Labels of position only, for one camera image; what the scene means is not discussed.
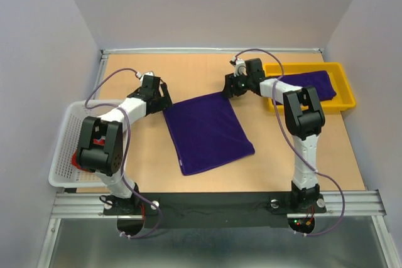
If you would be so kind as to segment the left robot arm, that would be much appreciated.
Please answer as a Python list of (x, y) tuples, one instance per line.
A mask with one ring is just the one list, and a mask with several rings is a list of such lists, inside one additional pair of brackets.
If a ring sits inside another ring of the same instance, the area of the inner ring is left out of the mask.
[(110, 191), (109, 196), (100, 197), (108, 215), (130, 215), (141, 206), (138, 186), (124, 172), (131, 125), (172, 106), (167, 84), (160, 77), (148, 72), (140, 76), (140, 82), (120, 104), (85, 103), (86, 109), (111, 108), (100, 116), (84, 118), (75, 152), (78, 167), (94, 173)]

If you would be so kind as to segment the red blue patterned towel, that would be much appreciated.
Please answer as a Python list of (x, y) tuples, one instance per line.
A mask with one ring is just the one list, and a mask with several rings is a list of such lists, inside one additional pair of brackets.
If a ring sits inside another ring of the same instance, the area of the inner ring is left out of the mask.
[(104, 137), (100, 139), (80, 137), (71, 164), (82, 171), (105, 173), (107, 154), (104, 152), (104, 144)]

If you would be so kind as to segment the aluminium rail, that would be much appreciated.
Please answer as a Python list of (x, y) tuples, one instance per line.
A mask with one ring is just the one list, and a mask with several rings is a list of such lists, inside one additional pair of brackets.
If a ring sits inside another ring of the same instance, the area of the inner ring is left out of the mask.
[[(186, 54), (186, 53), (239, 53), (243, 48), (126, 48), (105, 49), (100, 52), (103, 55), (111, 54)], [(321, 48), (263, 48), (271, 53), (322, 53)]]
[[(58, 193), (53, 202), (51, 218), (112, 218), (103, 214), (104, 206), (99, 193)], [(345, 191), (345, 217), (385, 216), (381, 196), (378, 191)], [(337, 217), (341, 213), (340, 193), (323, 192), (326, 213), (316, 213), (315, 217)]]

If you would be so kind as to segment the white plastic basket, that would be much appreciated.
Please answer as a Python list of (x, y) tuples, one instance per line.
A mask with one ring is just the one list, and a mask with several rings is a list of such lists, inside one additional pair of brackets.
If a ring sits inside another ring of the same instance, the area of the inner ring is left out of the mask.
[(82, 121), (88, 117), (108, 114), (120, 100), (91, 100), (71, 103), (64, 115), (53, 155), (49, 183), (61, 188), (97, 188), (105, 186), (102, 173), (90, 173), (76, 168), (72, 158), (77, 150)]

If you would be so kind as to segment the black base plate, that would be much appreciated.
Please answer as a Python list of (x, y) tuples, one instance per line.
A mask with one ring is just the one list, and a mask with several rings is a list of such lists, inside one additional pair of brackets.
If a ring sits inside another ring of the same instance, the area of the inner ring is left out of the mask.
[(294, 200), (290, 192), (145, 193), (128, 199), (100, 196), (105, 216), (119, 230), (305, 226), (303, 217), (325, 213), (323, 196)]

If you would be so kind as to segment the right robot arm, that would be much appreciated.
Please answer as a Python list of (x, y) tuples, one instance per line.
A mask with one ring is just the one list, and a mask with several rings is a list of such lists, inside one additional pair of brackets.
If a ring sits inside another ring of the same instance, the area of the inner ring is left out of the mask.
[(282, 132), (293, 138), (288, 144), (295, 153), (295, 170), (291, 181), (290, 207), (302, 212), (320, 198), (317, 179), (317, 143), (325, 116), (312, 86), (301, 87), (282, 81), (284, 75), (267, 77), (262, 61), (258, 58), (243, 60), (236, 56), (230, 64), (234, 72), (225, 76), (222, 95), (225, 98), (241, 96), (252, 91), (260, 97), (270, 98), (274, 104), (283, 105), (285, 126), (279, 122)]

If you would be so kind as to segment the aluminium front rail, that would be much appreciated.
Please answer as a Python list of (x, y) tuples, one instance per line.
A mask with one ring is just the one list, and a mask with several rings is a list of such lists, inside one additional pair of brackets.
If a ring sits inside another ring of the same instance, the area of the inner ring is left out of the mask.
[[(51, 218), (112, 218), (103, 214), (104, 206), (99, 193), (58, 193), (53, 202)], [(385, 216), (381, 196), (378, 191), (345, 191), (345, 217)], [(337, 217), (341, 213), (340, 193), (323, 192), (326, 213), (316, 213), (315, 217)]]

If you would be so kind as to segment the aluminium back rail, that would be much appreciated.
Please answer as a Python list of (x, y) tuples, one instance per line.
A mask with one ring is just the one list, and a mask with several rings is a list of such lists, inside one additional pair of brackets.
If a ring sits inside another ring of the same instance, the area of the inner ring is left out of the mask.
[[(103, 55), (111, 54), (186, 54), (186, 53), (239, 53), (243, 48), (126, 48), (105, 49), (100, 52)], [(263, 48), (271, 53), (322, 53), (321, 48)]]

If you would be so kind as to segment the yellow plastic tray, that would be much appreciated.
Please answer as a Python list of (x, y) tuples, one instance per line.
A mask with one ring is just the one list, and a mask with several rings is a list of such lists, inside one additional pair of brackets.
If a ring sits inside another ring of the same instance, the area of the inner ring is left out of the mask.
[(332, 100), (321, 102), (324, 112), (340, 112), (356, 106), (354, 94), (341, 64), (337, 62), (284, 63), (283, 68), (285, 75), (320, 70), (329, 74), (331, 84), (337, 95)]

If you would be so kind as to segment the purple towel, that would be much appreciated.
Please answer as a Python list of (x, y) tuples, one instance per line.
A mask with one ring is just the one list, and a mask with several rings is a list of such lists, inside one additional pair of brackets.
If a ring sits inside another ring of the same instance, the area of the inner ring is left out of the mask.
[(321, 102), (332, 100), (337, 95), (331, 84), (329, 74), (324, 70), (285, 75), (280, 80), (294, 86), (315, 87)]
[(255, 154), (229, 99), (220, 92), (177, 102), (163, 114), (184, 176)]

